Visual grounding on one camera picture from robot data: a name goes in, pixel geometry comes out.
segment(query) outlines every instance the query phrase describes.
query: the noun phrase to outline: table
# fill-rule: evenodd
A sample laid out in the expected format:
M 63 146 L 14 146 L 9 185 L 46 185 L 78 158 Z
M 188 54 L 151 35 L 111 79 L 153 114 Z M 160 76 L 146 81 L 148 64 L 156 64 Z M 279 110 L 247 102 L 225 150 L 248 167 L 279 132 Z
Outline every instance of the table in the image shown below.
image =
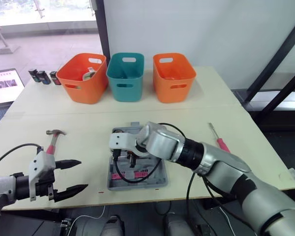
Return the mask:
M 208 126 L 212 122 L 232 153 L 240 156 L 263 181 L 279 189 L 295 188 L 286 166 L 268 143 L 249 114 L 211 67 L 195 67 L 197 80 L 187 100 L 176 104 L 157 101 L 147 86 L 151 73 L 145 76 L 142 101 L 119 103 L 108 91 L 94 105 L 71 101 L 61 86 L 30 82 L 0 121 L 0 156 L 22 143 L 38 143 L 47 147 L 51 137 L 47 129 L 67 132 L 60 136 L 56 160 L 78 159 L 82 164 L 67 170 L 56 170 L 54 187 L 59 191 L 75 184 L 89 186 L 73 198 L 54 203 L 47 197 L 17 201 L 4 209 L 46 209 L 94 206 L 119 203 L 178 200 L 186 196 L 192 172 L 175 163 L 166 162 L 169 183 L 159 189 L 110 191 L 107 189 L 108 163 L 111 153 L 108 140 L 114 127 L 147 121 L 168 122 L 179 127 L 188 138 L 216 145 Z M 25 147 L 0 162 L 0 175 L 25 172 L 33 160 L 35 148 Z M 195 178 L 191 198 L 206 198 L 200 178 Z

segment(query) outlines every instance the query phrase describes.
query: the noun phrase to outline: monitor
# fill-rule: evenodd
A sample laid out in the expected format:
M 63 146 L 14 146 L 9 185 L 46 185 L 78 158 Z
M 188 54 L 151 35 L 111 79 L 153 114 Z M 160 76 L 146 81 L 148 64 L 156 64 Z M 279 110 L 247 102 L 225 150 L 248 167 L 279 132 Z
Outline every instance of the monitor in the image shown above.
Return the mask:
M 14 102 L 24 85 L 16 69 L 0 70 L 0 104 Z

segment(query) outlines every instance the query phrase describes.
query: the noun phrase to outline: teal basket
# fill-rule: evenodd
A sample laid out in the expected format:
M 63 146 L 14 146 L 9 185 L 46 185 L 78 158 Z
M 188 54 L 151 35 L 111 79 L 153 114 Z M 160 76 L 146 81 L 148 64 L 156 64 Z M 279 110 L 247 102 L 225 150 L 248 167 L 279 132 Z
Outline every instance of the teal basket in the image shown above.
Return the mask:
M 111 58 L 106 75 L 115 100 L 136 102 L 141 99 L 144 56 L 140 53 L 116 53 Z

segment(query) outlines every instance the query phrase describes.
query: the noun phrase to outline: basket handle hole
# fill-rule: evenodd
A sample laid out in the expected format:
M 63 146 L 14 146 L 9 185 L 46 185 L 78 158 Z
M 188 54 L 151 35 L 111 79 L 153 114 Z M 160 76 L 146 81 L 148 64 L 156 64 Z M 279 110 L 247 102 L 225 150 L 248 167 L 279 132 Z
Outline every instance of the basket handle hole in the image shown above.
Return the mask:
M 90 63 L 97 63 L 97 64 L 101 64 L 102 63 L 102 60 L 101 59 L 98 59 L 98 58 L 89 58 L 88 61 Z
M 159 60 L 160 63 L 169 63 L 172 62 L 174 59 L 173 58 L 161 58 Z
M 132 88 L 132 84 L 117 84 L 118 88 Z
M 187 87 L 187 84 L 183 84 L 183 85 L 172 85 L 171 89 L 182 89 Z
M 137 59 L 136 58 L 122 58 L 123 62 L 136 62 Z
M 70 89 L 81 89 L 80 86 L 76 86 L 76 85 L 64 85 L 66 86 L 67 88 L 70 88 Z

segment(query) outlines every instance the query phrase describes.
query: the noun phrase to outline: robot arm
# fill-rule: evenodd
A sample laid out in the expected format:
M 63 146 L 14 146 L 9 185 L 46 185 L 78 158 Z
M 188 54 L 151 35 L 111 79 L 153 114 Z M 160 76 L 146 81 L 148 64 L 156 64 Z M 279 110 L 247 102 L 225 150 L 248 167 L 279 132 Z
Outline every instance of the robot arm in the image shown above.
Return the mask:
M 239 157 L 206 143 L 198 143 L 148 122 L 139 134 L 113 133 L 111 150 L 152 154 L 179 163 L 206 177 L 217 193 L 235 196 L 247 221 L 262 236 L 295 236 L 295 202 L 261 181 Z
M 36 196 L 48 196 L 55 202 L 71 198 L 84 190 L 88 185 L 79 184 L 67 188 L 58 193 L 53 188 L 55 182 L 55 169 L 67 169 L 80 164 L 77 160 L 55 161 L 54 155 L 39 151 L 29 165 L 29 175 L 15 173 L 10 176 L 0 177 L 0 211 L 3 207 L 13 204 L 16 200 L 30 198 L 36 200 Z

